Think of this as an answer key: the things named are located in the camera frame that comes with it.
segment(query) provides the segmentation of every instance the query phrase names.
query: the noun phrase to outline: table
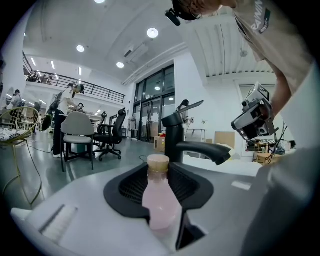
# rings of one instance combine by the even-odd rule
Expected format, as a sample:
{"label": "table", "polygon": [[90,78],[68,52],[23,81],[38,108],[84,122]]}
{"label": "table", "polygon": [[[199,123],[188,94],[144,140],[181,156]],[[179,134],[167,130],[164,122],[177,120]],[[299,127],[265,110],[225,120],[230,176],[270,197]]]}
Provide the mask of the table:
{"label": "table", "polygon": [[[271,153],[257,153],[256,154],[256,162],[262,164],[263,166],[268,164],[268,157],[271,156]],[[282,157],[282,155],[275,154],[273,159],[271,160],[271,164],[278,162],[278,160]]]}

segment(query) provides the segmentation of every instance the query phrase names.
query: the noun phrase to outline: bottle cap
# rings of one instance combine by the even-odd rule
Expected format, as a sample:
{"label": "bottle cap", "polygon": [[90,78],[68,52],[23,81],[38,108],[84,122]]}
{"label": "bottle cap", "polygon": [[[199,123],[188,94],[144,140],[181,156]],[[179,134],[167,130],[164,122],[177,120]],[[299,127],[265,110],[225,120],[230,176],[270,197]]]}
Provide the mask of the bottle cap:
{"label": "bottle cap", "polygon": [[152,172],[166,173],[170,158],[163,154],[151,154],[147,158],[148,169]]}

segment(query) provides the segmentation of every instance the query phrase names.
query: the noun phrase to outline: gray chair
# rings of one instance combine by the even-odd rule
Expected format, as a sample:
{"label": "gray chair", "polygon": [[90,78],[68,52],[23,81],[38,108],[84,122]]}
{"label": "gray chair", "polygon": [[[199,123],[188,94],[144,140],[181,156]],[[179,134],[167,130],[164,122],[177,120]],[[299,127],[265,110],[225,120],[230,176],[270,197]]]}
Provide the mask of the gray chair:
{"label": "gray chair", "polygon": [[[95,134],[95,128],[91,124],[89,117],[85,113],[72,112],[70,113],[65,121],[61,124],[61,164],[62,171],[65,172],[64,162],[62,158],[62,152],[64,154],[64,161],[75,158],[85,158],[85,155],[89,154],[91,160],[92,170],[94,169],[93,160],[93,138]],[[71,144],[85,144],[87,151],[82,153],[71,152]]]}

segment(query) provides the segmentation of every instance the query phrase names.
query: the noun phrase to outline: white ceiling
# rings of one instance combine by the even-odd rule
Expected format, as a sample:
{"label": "white ceiling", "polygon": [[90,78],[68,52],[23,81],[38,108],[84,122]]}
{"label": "white ceiling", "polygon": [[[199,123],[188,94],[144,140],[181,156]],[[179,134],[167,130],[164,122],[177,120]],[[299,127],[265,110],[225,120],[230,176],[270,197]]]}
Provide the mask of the white ceiling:
{"label": "white ceiling", "polygon": [[253,51],[239,32],[232,9],[222,7],[216,13],[196,21],[182,21],[178,28],[194,58],[202,81],[242,73],[270,74],[264,60],[257,62]]}
{"label": "white ceiling", "polygon": [[[183,42],[175,26],[154,5],[155,0],[39,0],[26,28],[23,50],[88,67],[124,81],[161,53]],[[159,36],[147,36],[156,28]],[[126,49],[145,45],[147,52],[127,63]],[[85,52],[76,50],[83,45]],[[119,69],[117,62],[125,67]]]}

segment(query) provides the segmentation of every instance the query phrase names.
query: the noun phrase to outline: gray floor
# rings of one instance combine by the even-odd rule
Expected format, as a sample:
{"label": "gray floor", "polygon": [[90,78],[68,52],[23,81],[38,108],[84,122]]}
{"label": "gray floor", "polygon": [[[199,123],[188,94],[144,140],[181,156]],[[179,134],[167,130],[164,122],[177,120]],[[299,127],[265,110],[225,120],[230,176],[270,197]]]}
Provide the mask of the gray floor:
{"label": "gray floor", "polygon": [[[29,146],[36,149],[49,152],[53,146],[53,135],[49,133],[37,133],[28,139]],[[84,176],[105,172],[114,168],[140,165],[142,160],[139,156],[148,156],[151,154],[161,154],[154,150],[154,145],[142,141],[131,141],[124,139],[116,148],[122,151],[122,159],[119,160],[116,155],[107,154],[103,156],[103,161],[98,160],[100,153],[97,153],[94,160],[94,170],[91,170],[91,162],[88,159],[74,159],[65,164],[66,172],[62,172],[60,158],[53,158],[51,153],[45,153],[30,147],[30,152],[35,165],[41,175],[42,191],[32,207],[29,205],[22,191],[21,183],[26,195],[31,200],[40,186],[40,179],[32,163],[26,145],[16,147],[17,162],[21,172],[21,183],[16,179],[7,188],[4,198],[8,207],[21,209],[34,209],[44,200],[51,197],[54,193],[65,187],[70,182]],[[14,163],[13,152],[10,147],[0,148],[0,190],[6,183],[17,175]]]}

